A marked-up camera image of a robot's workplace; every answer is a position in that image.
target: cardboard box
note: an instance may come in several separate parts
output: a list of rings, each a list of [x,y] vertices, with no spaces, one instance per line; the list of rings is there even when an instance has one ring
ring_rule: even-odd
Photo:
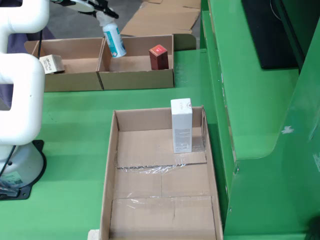
[[[65,70],[61,56],[51,54],[48,56],[41,56],[39,60],[44,68],[45,74],[63,72]]]
[[[149,0],[124,26],[121,34],[152,36],[191,34],[199,17],[201,0]]]
[[[126,55],[113,58],[104,43],[98,74],[104,90],[173,88],[174,37],[145,36],[122,38]],[[161,44],[168,51],[169,69],[152,70],[149,49]]]
[[[193,150],[180,154],[170,108],[113,113],[100,240],[223,239],[206,114],[192,110]]]
[[[111,58],[104,38],[42,41],[41,56],[62,57],[65,72],[45,76],[45,92],[157,89],[174,87],[174,51],[196,49],[191,34],[122,38],[127,54]],[[24,44],[37,56],[39,41]],[[162,44],[169,55],[169,69],[151,71],[149,49]]]
[[[102,90],[97,71],[104,38],[43,40],[40,57],[59,55],[65,71],[45,76],[45,92]],[[39,41],[26,42],[25,48],[38,56]]]

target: blue label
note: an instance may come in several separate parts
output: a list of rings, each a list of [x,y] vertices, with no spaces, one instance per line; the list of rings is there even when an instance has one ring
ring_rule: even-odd
[[[119,32],[119,29],[118,29],[118,28],[116,28],[116,31],[117,31],[117,33],[118,33],[119,36],[120,36],[120,32]],[[126,48],[125,48],[124,42],[122,41],[121,36],[120,36],[120,41],[121,41],[122,51],[126,52]]]
[[[109,40],[109,41],[107,41],[107,43],[109,45],[109,49],[110,49],[111,55],[113,57],[116,57],[118,55],[118,52],[117,52],[117,49],[115,47],[114,40],[112,39],[111,33],[109,31],[107,31],[106,35],[107,35],[108,40]]]

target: green table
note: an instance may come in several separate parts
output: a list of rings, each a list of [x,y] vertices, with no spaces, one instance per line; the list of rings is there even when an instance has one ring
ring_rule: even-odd
[[[285,120],[298,69],[263,70],[241,0],[211,0],[237,159],[269,155]]]
[[[100,226],[110,126],[114,110],[169,107],[171,99],[204,105],[216,116],[205,49],[180,51],[175,88],[46,93],[42,129],[47,169],[28,200],[0,202],[1,239],[86,240]],[[211,134],[213,150],[218,149]]]

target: cardboard tray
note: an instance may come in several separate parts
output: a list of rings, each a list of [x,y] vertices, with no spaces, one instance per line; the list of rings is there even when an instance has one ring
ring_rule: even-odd
[[[65,67],[63,73],[45,75],[44,91],[103,90],[97,75],[103,45],[102,37],[43,40],[40,57],[50,54],[59,55]],[[38,56],[39,41],[26,42],[24,46],[33,56]]]
[[[170,108],[114,112],[99,239],[223,239],[206,114],[192,109],[192,153],[178,154]]]
[[[127,54],[111,58],[104,38],[43,40],[40,56],[59,55],[65,72],[45,76],[45,92],[158,89],[174,87],[174,51],[196,49],[190,34],[124,37]],[[168,50],[169,69],[151,70],[149,49],[161,44]],[[39,41],[25,43],[38,55]]]

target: sticker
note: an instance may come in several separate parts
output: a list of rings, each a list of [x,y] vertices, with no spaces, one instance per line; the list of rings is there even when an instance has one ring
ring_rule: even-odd
[[[294,132],[294,129],[291,126],[285,126],[281,132],[282,134],[291,134]]]
[[[21,176],[17,171],[13,171],[11,173],[3,174],[0,177],[0,182],[8,187],[16,187],[20,184],[23,184]]]

